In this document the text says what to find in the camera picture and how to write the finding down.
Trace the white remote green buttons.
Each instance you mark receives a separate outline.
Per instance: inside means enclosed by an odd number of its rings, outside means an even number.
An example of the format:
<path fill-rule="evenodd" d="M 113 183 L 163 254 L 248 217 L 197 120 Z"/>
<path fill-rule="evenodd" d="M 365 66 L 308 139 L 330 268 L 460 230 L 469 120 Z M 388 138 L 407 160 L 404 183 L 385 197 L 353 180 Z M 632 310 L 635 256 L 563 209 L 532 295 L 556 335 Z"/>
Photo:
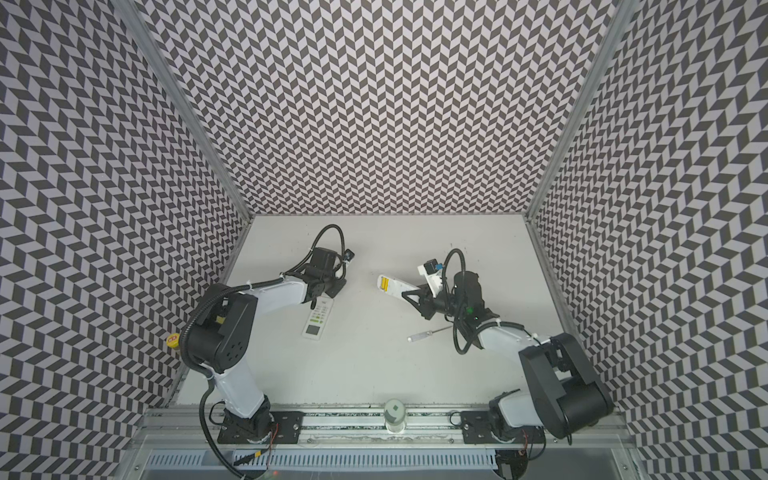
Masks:
<path fill-rule="evenodd" d="M 380 292 L 398 298 L 401 298 L 405 292 L 412 292 L 419 289 L 416 285 L 387 275 L 379 275 L 376 280 L 376 286 Z"/>

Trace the clear handle screwdriver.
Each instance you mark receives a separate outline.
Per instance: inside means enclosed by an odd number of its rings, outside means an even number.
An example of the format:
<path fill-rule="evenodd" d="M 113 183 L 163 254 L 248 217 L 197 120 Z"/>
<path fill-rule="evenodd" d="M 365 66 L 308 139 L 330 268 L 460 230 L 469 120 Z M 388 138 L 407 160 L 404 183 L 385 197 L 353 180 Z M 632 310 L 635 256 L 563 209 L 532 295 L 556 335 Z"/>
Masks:
<path fill-rule="evenodd" d="M 443 331 L 446 331 L 446 330 L 451 330 L 451 329 L 452 329 L 452 326 L 448 325 L 448 326 L 445 326 L 445 327 L 442 327 L 442 328 L 438 328 L 438 329 L 434 329 L 434 330 L 427 330 L 427 331 L 424 331 L 424 332 L 419 332 L 417 334 L 410 335 L 407 338 L 407 341 L 409 343 L 414 343 L 414 342 L 417 342 L 417 341 L 421 341 L 421 340 L 427 339 L 427 338 L 429 338 L 429 337 L 431 337 L 431 336 L 433 336 L 433 335 L 435 335 L 437 333 L 440 333 L 440 332 L 443 332 Z"/>

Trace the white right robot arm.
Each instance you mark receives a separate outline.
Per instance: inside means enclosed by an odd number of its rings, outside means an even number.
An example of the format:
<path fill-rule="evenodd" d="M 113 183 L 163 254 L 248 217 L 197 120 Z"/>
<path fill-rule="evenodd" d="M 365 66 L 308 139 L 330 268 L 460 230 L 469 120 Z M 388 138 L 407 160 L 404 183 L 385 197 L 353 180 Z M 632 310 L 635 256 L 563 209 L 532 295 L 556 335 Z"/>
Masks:
<path fill-rule="evenodd" d="M 545 433 L 570 439 L 613 413 L 614 403 L 579 341 L 560 333 L 541 340 L 524 325 L 504 320 L 485 305 L 479 276 L 471 271 L 454 276 L 447 288 L 442 271 L 419 269 L 425 278 L 413 285 L 381 276 L 378 288 L 414 307 L 426 320 L 448 318 L 466 354 L 473 347 L 494 352 L 522 369 L 524 389 L 502 393 L 488 404 L 484 422 L 494 440 L 538 441 Z"/>

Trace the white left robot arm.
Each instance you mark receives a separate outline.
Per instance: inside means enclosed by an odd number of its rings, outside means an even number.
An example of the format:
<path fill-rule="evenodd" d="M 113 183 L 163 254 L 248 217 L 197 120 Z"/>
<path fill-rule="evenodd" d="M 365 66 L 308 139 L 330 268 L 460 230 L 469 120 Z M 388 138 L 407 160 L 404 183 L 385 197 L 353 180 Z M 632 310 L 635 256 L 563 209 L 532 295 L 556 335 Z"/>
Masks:
<path fill-rule="evenodd" d="M 354 252 L 316 247 L 303 265 L 277 278 L 230 287 L 215 284 L 203 296 L 179 337 L 183 363 L 202 374 L 228 413 L 254 417 L 266 402 L 244 360 L 255 320 L 282 308 L 335 297 L 346 284 Z"/>

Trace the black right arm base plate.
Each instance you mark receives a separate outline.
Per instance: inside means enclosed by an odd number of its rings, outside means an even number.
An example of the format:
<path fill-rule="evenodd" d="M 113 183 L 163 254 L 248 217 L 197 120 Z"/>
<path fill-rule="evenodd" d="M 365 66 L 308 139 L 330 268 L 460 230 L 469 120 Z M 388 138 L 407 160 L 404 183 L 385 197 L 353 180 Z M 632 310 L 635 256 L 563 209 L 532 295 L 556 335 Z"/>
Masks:
<path fill-rule="evenodd" d="M 497 414 L 483 410 L 459 412 L 459 427 L 465 444 L 543 444 L 545 433 L 532 425 L 510 426 Z"/>

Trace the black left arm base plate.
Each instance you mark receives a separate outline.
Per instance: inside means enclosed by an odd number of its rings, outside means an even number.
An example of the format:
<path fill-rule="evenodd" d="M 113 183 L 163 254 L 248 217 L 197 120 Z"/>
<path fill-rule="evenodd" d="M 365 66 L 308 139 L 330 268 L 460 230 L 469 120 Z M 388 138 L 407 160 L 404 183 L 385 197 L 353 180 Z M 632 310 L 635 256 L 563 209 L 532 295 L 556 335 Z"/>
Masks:
<path fill-rule="evenodd" d="M 253 418 L 224 412 L 217 442 L 222 445 L 297 444 L 305 414 L 301 411 L 270 411 Z"/>

